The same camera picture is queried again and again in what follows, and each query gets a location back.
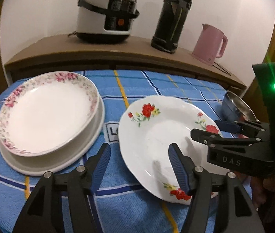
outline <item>stacked plates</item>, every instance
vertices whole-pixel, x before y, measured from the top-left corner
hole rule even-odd
[[[228,172],[207,162],[208,146],[191,139],[192,129],[221,134],[202,110],[174,97],[145,97],[132,103],[120,119],[118,136],[123,160],[144,188],[160,199],[191,202],[191,197],[180,189],[171,166],[168,157],[171,143],[177,143],[196,166],[211,173]]]
[[[105,109],[96,86],[72,72],[51,72],[21,84],[0,110],[0,152],[26,175],[57,172],[98,137]]]

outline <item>table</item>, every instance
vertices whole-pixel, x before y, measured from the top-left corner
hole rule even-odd
[[[122,160],[117,127],[122,113],[130,103],[148,95],[174,96],[189,101],[213,120],[221,118],[220,107],[225,89],[219,84],[176,75],[138,70],[77,71],[92,80],[103,98],[106,115],[99,137],[86,155],[59,173],[69,172],[95,155],[103,142],[111,146],[111,159],[100,189],[90,198],[98,232],[173,232],[181,230],[188,206],[164,202],[146,191],[127,169]],[[0,108],[17,86],[13,83],[0,95]],[[232,137],[223,132],[225,137]],[[16,219],[39,177],[28,177],[11,169],[0,154],[0,228],[12,232]],[[246,190],[251,195],[249,183]],[[62,196],[66,232],[70,224],[68,199]],[[213,232],[216,198],[211,200],[206,232]]]

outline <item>rice cooker handle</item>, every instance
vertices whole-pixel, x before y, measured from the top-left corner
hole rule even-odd
[[[135,10],[135,13],[132,14],[127,11],[114,11],[114,10],[103,9],[98,6],[90,4],[85,0],[78,0],[78,7],[83,7],[90,11],[94,11],[96,13],[100,13],[110,17],[118,17],[122,19],[135,19],[140,14],[138,10]]]

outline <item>wooden shelf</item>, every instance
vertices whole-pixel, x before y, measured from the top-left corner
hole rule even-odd
[[[149,39],[134,36],[114,45],[89,44],[76,36],[45,37],[17,53],[4,66],[12,81],[56,70],[133,69],[201,78],[226,89],[246,88],[232,73],[200,62],[186,49],[178,48],[169,54],[151,47]]]

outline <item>white bowl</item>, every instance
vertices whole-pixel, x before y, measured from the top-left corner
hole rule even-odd
[[[53,153],[39,157],[21,157],[10,153],[0,142],[0,153],[14,170],[29,176],[41,176],[47,171],[58,172],[80,159],[99,136],[105,118],[102,98],[99,108],[90,124],[71,142]]]
[[[202,110],[174,97],[148,96],[137,100],[120,119],[119,146],[126,166],[146,190],[162,200],[186,205],[191,202],[191,197],[180,189],[170,163],[171,143],[177,143],[196,166],[211,173],[228,172],[207,162],[208,146],[192,140],[192,129],[221,135]]]
[[[73,72],[51,72],[18,86],[0,110],[0,142],[9,152],[41,156],[62,148],[91,122],[97,87]]]

